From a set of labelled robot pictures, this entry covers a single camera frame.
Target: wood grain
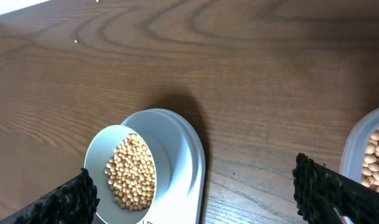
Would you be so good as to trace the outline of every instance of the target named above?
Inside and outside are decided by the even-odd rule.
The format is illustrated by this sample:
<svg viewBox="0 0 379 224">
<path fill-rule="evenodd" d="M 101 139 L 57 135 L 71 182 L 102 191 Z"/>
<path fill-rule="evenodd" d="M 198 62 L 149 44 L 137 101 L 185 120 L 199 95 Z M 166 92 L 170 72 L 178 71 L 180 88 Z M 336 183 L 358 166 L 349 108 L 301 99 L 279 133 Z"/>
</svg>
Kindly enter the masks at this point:
<svg viewBox="0 0 379 224">
<path fill-rule="evenodd" d="M 205 145 L 204 223 L 303 223 L 296 154 L 339 171 L 379 107 L 379 0 L 51 0 L 0 16 L 0 219 L 155 106 Z"/>
</svg>

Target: bowl rim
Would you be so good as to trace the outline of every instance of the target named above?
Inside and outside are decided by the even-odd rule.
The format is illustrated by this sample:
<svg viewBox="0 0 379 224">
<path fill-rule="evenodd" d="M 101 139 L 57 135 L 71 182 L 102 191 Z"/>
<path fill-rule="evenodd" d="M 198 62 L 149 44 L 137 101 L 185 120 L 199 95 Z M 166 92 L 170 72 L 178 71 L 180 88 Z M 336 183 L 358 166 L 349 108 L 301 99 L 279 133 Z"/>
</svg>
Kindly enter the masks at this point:
<svg viewBox="0 0 379 224">
<path fill-rule="evenodd" d="M 150 156 L 151 156 L 152 161 L 153 161 L 153 163 L 154 163 L 154 159 L 153 159 L 154 157 L 153 157 L 153 154 L 152 154 L 152 150 L 151 150 L 151 148 L 148 146 L 148 143 L 145 141 L 145 139 L 144 139 L 144 138 L 143 138 L 138 132 L 136 132 L 133 128 L 130 128 L 130 127 L 125 126 L 125 125 L 122 125 L 122 124 L 112 124 L 112 125 L 109 125 L 109 126 L 103 128 L 101 131 L 99 131 L 99 132 L 93 137 L 93 139 L 91 140 L 91 143 L 88 145 L 88 147 L 87 147 L 87 151 L 86 151 L 86 154 L 85 154 L 85 158 L 84 158 L 84 168 L 86 168 L 86 166 L 88 165 L 88 162 L 87 162 L 87 161 L 88 161 L 88 160 L 87 160 L 88 152 L 90 151 L 91 146 L 92 146 L 93 143 L 95 142 L 95 139 L 98 138 L 99 135 L 100 135 L 103 131 L 106 131 L 106 130 L 109 129 L 109 128 L 126 128 L 126 129 L 128 129 L 128 130 L 130 131 L 129 134 L 137 134 L 137 136 L 139 136 L 140 139 L 143 140 L 143 143 L 145 144 L 145 146 L 148 148 L 149 152 L 151 153 Z M 155 187 L 154 187 L 154 193 L 153 193 L 152 200 L 151 200 L 152 202 L 154 201 L 155 196 L 156 196 L 156 192 L 157 192 L 157 167 L 156 167 L 155 164 L 154 164 L 154 172 L 155 172 L 155 184 L 154 184 Z M 150 207 L 144 209 L 144 210 L 146 210 L 146 213 L 144 214 L 144 216 L 142 217 L 142 219 L 146 216 L 146 214 L 149 213 L 149 211 L 150 211 L 151 209 L 153 210 L 154 205 L 155 205 L 155 203 L 152 203 Z M 99 218 L 101 221 L 103 221 L 104 223 L 108 223 L 108 222 L 106 222 L 106 221 L 101 217 L 101 215 L 99 214 L 98 211 L 96 211 L 96 215 L 98 216 L 98 218 Z"/>
</svg>

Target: white plate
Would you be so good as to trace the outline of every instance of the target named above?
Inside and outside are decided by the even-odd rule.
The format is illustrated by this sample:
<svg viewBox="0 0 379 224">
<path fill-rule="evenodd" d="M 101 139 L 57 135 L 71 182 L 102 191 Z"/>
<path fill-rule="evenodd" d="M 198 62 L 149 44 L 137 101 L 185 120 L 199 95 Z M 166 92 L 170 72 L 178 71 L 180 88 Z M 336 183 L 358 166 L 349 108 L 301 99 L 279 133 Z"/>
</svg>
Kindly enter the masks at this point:
<svg viewBox="0 0 379 224">
<path fill-rule="evenodd" d="M 169 190 L 146 215 L 144 223 L 198 223 L 205 158 L 193 127 L 183 117 L 163 109 L 140 111 L 128 117 L 122 125 L 133 128 L 140 135 L 143 132 L 157 139 L 172 164 Z"/>
</svg>

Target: white surface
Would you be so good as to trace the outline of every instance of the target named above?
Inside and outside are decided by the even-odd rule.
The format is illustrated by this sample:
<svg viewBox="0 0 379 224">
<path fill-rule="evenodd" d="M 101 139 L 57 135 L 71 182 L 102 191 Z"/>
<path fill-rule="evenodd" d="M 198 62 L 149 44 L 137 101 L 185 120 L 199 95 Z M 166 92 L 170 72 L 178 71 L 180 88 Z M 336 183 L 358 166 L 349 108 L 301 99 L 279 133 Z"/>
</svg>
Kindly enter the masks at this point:
<svg viewBox="0 0 379 224">
<path fill-rule="evenodd" d="M 379 108 L 364 116 L 351 130 L 345 143 L 340 174 L 356 182 L 361 181 L 362 162 L 370 136 L 379 128 Z M 345 217 L 348 224 L 351 220 Z"/>
<path fill-rule="evenodd" d="M 157 204 L 169 188 L 170 166 L 166 153 L 162 146 L 151 136 L 145 133 L 138 133 L 151 151 L 154 160 L 156 191 L 153 203 L 149 209 L 130 212 L 127 209 L 121 209 L 114 201 L 114 195 L 110 191 L 108 178 L 104 170 L 106 169 L 106 163 L 114 155 L 113 149 L 131 133 L 136 133 L 136 131 L 122 125 L 109 126 L 94 137 L 85 156 L 84 168 L 88 169 L 94 184 L 97 186 L 98 197 L 101 199 L 97 206 L 96 214 L 108 224 L 120 224 L 122 220 L 124 220 L 125 224 L 139 223 L 147 212 L 151 212 L 157 207 Z"/>
<path fill-rule="evenodd" d="M 46 1 L 48 0 L 0 0 L 0 15 Z"/>
<path fill-rule="evenodd" d="M 168 110 L 140 111 L 122 123 L 146 133 L 165 149 L 171 164 L 169 190 L 141 223 L 195 224 L 199 222 L 205 157 L 199 137 L 181 116 Z"/>
</svg>

